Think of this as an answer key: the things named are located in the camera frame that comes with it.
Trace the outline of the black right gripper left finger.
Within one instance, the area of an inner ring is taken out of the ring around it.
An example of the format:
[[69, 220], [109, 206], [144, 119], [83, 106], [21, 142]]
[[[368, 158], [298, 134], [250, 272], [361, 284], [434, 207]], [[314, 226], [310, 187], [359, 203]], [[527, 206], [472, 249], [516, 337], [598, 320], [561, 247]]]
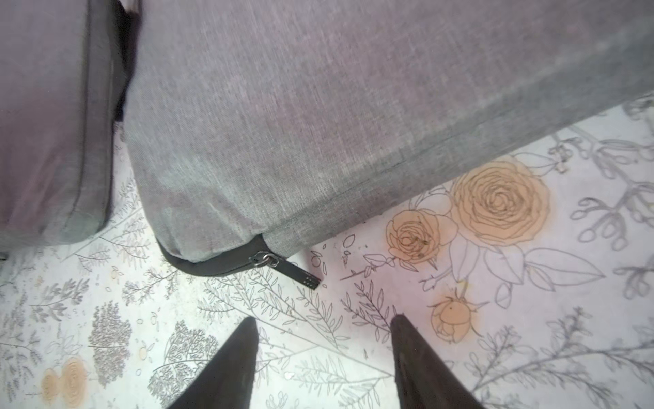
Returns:
[[259, 336], [256, 320], [241, 321], [199, 376], [170, 405], [182, 409], [250, 406]]

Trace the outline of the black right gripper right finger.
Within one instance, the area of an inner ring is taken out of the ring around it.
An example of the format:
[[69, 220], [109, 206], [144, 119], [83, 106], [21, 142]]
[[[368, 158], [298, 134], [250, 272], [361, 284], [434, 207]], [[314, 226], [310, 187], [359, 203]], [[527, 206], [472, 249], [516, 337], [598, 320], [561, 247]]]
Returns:
[[402, 408], [483, 408], [405, 315], [393, 317], [390, 329]]

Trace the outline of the grey laptop bag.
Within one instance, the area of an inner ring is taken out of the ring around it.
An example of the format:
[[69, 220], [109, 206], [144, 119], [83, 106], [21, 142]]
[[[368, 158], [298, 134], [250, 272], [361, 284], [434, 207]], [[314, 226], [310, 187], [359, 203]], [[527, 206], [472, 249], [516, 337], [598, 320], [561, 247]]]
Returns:
[[86, 240], [107, 220], [127, 82], [118, 1], [1, 4], [1, 250]]
[[124, 134], [165, 260], [289, 257], [653, 85], [650, 1], [146, 1]]

